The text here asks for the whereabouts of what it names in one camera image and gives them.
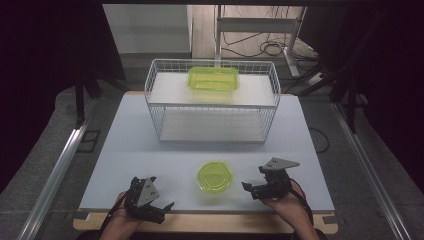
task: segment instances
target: aluminum rail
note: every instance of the aluminum rail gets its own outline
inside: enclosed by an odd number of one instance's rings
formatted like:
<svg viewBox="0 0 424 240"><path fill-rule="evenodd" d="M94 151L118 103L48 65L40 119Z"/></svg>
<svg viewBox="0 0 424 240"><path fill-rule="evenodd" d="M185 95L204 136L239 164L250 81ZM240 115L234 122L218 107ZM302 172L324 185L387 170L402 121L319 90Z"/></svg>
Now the aluminum rail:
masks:
<svg viewBox="0 0 424 240"><path fill-rule="evenodd" d="M53 168L52 173L47 179L46 184L44 185L43 190L38 196L37 202L32 208L24 226L22 227L21 232L17 239L34 239L37 235L38 230L40 229L41 224L43 223L44 217L49 210L50 204L52 203L57 190L59 189L60 184L62 183L63 177L68 170L69 164L72 161L72 158L78 148L78 145L84 135L88 123L90 121L90 116L97 105L96 99L91 99L87 104L85 110L86 119L82 123L79 129L74 129L66 143L62 153L59 156L59 159L56 162L56 165Z"/></svg>
<svg viewBox="0 0 424 240"><path fill-rule="evenodd" d="M400 216L399 211L397 210L393 200L390 198L389 194L381 183L377 173L374 170L374 167L371 164L370 159L362 147L361 142L359 141L358 137L350 131L350 128L345 121L346 118L341 105L338 103L332 103L332 106L337 114L340 125L342 126L342 129L355 152L359 165L361 166L362 171L364 172L365 177L367 178L368 183L374 192L374 196L377 198L377 201L380 204L380 207L383 210L390 227L392 228L393 233L399 240L411 239L411 236L405 227L404 221Z"/></svg>

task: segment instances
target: yellow-green bowl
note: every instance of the yellow-green bowl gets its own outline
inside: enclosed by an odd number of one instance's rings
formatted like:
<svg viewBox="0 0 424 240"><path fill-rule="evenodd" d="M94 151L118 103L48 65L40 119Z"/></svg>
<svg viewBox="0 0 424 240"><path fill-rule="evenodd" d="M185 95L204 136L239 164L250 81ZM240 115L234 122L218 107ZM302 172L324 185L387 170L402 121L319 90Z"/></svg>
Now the yellow-green bowl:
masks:
<svg viewBox="0 0 424 240"><path fill-rule="evenodd" d="M219 193L230 186L233 174L223 161L212 161L197 172L197 182L205 192Z"/></svg>

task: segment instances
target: black curtain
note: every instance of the black curtain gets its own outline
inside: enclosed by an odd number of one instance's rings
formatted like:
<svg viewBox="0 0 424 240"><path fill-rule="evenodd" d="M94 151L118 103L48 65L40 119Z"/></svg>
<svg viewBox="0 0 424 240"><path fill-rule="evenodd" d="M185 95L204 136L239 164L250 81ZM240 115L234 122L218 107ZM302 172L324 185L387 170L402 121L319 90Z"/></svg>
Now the black curtain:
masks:
<svg viewBox="0 0 424 240"><path fill-rule="evenodd" d="M359 61L365 114L424 192L424 8L392 4Z"/></svg>
<svg viewBox="0 0 424 240"><path fill-rule="evenodd" d="M100 3L0 3L1 191L44 130L57 94L93 70L125 79Z"/></svg>

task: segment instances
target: white wall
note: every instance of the white wall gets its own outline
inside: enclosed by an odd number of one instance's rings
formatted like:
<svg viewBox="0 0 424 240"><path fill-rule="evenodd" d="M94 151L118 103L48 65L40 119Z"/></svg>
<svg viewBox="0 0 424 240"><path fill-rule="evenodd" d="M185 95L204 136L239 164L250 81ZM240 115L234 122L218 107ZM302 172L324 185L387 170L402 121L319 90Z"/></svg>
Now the white wall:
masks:
<svg viewBox="0 0 424 240"><path fill-rule="evenodd" d="M191 6L103 4L119 53L188 53Z"/></svg>

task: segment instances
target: metal frame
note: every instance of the metal frame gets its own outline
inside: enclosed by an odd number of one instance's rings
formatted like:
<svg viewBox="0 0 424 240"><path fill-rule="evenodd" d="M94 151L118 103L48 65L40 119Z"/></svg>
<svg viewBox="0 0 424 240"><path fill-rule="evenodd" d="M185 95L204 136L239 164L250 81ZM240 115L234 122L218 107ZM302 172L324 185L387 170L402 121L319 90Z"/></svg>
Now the metal frame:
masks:
<svg viewBox="0 0 424 240"><path fill-rule="evenodd" d="M342 126L342 129L346 134L350 145L352 146L356 158L358 159L358 163L361 166L362 171L364 172L364 175L367 178L368 183L370 184L371 189L374 192L374 196L376 197L377 202L380 204L380 207L383 210L384 215L386 216L387 222L389 223L394 235L396 236L396 239L411 239L411 236L409 235L408 230L405 227L405 223L402 217L400 216L400 213L397 210L395 203L387 193L386 189L383 186L383 183L380 181L380 178L375 172L374 167L372 166L368 155L362 147L361 142L359 141L356 134L353 134L353 132L349 129L348 124L344 120L346 118L346 115L344 114L342 106L338 103L331 103L331 105L333 106L333 109L336 112L340 125Z"/></svg>
<svg viewBox="0 0 424 240"><path fill-rule="evenodd" d="M22 227L21 232L19 233L17 239L34 239L37 235L38 230L43 223L44 217L49 210L50 204L52 203L57 190L59 189L60 184L62 183L63 177L68 170L69 164L72 161L72 158L78 148L78 145L84 136L84 133L87 129L87 126L90 122L90 116L97 104L97 100L90 100L86 111L86 118L82 122L79 128L76 128L72 131L68 142L66 143L62 153L59 156L59 159L56 162L55 167L53 168L52 173L47 179L46 184L44 185L43 190L38 196L37 202L32 208L24 226Z"/></svg>
<svg viewBox="0 0 424 240"><path fill-rule="evenodd" d="M299 33L300 25L305 15L306 7L302 7L295 19L275 18L227 18L221 16L221 5L218 5L216 19L215 60L221 59L221 33L223 32L270 32L289 33L290 40L283 53L293 77L300 77L293 61L293 47Z"/></svg>

